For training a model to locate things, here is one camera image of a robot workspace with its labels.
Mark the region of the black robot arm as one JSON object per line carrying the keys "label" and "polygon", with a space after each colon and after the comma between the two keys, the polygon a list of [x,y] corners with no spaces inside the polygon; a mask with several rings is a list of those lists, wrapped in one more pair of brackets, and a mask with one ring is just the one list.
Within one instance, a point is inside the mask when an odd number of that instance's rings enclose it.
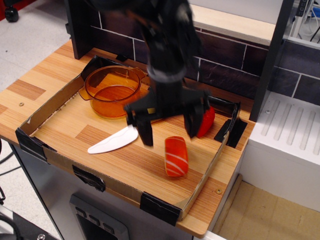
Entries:
{"label": "black robot arm", "polygon": [[148,48],[148,94],[128,104],[127,124],[137,128],[142,142],[153,145],[153,120],[183,115],[190,138],[195,137],[210,108],[209,93],[183,86],[187,68],[199,52],[190,4],[186,0],[90,0],[98,11],[119,11],[141,27]]}

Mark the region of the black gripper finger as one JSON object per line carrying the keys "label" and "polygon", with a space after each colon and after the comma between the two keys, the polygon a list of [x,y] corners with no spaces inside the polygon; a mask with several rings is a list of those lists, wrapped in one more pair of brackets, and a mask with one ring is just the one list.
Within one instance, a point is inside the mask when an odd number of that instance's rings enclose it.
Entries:
{"label": "black gripper finger", "polygon": [[145,146],[152,147],[153,143],[153,130],[150,120],[138,119],[136,121],[136,127],[139,136]]}
{"label": "black gripper finger", "polygon": [[197,133],[201,127],[203,115],[210,106],[203,105],[201,102],[193,102],[187,104],[183,113],[184,127],[190,138],[197,137]]}

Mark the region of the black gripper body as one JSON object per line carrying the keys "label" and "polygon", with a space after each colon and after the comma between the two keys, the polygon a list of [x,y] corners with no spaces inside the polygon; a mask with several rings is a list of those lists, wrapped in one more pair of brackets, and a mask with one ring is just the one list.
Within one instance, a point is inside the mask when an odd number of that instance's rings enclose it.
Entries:
{"label": "black gripper body", "polygon": [[148,93],[124,107],[128,125],[139,120],[158,120],[184,116],[186,105],[201,102],[209,104],[209,92],[184,86],[185,80],[159,82],[150,79]]}

